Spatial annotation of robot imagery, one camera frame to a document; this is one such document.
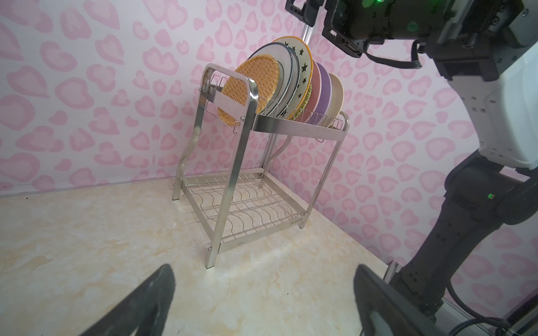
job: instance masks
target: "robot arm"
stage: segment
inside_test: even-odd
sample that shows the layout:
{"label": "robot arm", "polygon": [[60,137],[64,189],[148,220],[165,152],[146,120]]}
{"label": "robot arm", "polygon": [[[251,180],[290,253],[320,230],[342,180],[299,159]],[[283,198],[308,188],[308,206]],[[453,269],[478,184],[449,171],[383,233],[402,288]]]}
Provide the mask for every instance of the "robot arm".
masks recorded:
{"label": "robot arm", "polygon": [[[294,0],[287,0],[290,11]],[[294,15],[314,26],[321,0]],[[479,149],[445,182],[430,235],[390,285],[434,318],[454,272],[491,232],[538,210],[538,1],[327,0],[323,36],[346,54],[397,68],[426,53],[462,99]],[[413,39],[411,61],[368,54],[370,44]],[[504,166],[529,176],[500,173]]]}

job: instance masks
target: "purple plate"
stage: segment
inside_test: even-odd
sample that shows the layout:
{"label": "purple plate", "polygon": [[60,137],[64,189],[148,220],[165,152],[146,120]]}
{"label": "purple plate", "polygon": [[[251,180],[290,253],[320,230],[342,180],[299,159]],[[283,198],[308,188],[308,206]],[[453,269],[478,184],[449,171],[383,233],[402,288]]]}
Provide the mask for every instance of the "purple plate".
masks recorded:
{"label": "purple plate", "polygon": [[329,107],[329,103],[331,102],[331,96],[332,96],[332,84],[331,84],[331,77],[329,77],[329,73],[327,70],[323,67],[323,65],[319,64],[318,62],[317,66],[320,68],[320,74],[321,74],[321,93],[320,93],[320,101],[317,103],[316,110],[310,117],[310,120],[308,121],[311,125],[317,125],[321,122],[321,119],[323,119],[323,115],[327,112],[327,108]]}

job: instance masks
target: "beige plate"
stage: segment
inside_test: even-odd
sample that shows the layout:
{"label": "beige plate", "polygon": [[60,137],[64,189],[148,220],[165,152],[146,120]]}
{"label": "beige plate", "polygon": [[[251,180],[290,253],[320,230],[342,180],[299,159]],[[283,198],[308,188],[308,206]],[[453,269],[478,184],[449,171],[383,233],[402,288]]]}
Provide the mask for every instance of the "beige plate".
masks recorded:
{"label": "beige plate", "polygon": [[[330,118],[336,118],[342,109],[342,105],[344,105],[344,86],[336,75],[329,74],[329,77],[331,78],[332,96],[325,115]],[[334,119],[330,118],[326,118],[320,126],[329,127],[332,125]]]}

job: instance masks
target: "woven rattan plate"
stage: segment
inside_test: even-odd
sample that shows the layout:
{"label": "woven rattan plate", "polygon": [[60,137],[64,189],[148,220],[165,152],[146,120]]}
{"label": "woven rattan plate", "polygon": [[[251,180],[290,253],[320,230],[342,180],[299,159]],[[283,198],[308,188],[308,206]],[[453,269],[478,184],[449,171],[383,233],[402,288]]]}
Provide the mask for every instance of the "woven rattan plate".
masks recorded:
{"label": "woven rattan plate", "polygon": [[[236,69],[236,72],[252,78],[258,85],[260,99],[258,99],[256,113],[260,113],[267,104],[267,100],[273,97],[277,89],[280,72],[277,60],[271,55],[256,55],[241,64]],[[230,77],[226,81],[222,93],[239,104],[246,104],[246,85],[243,81]],[[231,115],[221,109],[218,109],[218,117],[231,127],[237,122]]]}

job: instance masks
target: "green led light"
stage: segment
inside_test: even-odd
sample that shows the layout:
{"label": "green led light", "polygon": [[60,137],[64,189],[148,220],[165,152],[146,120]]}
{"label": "green led light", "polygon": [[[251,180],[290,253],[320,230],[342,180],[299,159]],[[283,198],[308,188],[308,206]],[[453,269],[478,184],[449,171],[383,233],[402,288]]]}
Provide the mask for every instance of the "green led light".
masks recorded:
{"label": "green led light", "polygon": [[416,32],[417,30],[419,30],[419,24],[416,23],[415,21],[411,21],[407,24],[407,30],[414,33]]}

